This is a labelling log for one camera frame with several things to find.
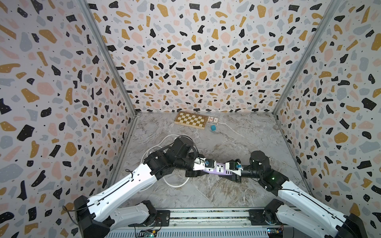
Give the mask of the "purple power strip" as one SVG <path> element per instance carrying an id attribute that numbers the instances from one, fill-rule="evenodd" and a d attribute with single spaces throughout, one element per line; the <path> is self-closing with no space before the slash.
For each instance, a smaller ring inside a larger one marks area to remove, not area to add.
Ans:
<path id="1" fill-rule="evenodd" d="M 209 174 L 219 175 L 219 176 L 231 176 L 235 174 L 233 170 L 230 170 L 229 163 L 216 163 L 216 166 L 214 169 L 205 169 L 204 172 L 207 172 Z"/>

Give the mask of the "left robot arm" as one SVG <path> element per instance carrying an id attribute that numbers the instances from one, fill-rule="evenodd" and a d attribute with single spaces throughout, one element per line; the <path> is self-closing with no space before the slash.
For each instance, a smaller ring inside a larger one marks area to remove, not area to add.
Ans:
<path id="1" fill-rule="evenodd" d="M 216 162 L 199 153 L 193 140 L 185 135 L 177 137 L 173 143 L 149 154 L 139 166 L 114 185 L 90 198 L 80 196 L 74 201 L 72 210 L 63 206 L 63 211 L 71 214 L 71 221 L 79 228 L 84 238 L 104 238 L 112 230 L 141 224 L 156 224 L 157 210 L 148 200 L 130 208 L 120 206 L 136 193 L 149 188 L 157 181 L 173 173 L 184 170 L 190 176 L 201 176 L 207 169 L 215 169 Z"/>

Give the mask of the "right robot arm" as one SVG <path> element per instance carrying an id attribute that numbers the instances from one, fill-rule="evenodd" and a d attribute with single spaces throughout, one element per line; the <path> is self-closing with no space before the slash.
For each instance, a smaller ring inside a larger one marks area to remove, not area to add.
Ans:
<path id="1" fill-rule="evenodd" d="M 224 171 L 228 180 L 241 182 L 242 178 L 250 178 L 276 196 L 263 213 L 269 224 L 286 224 L 311 238 L 367 237 L 361 218 L 353 213 L 345 215 L 304 192 L 274 170 L 269 158 L 261 151 L 251 153 L 247 166 L 239 159 L 226 162 Z"/>

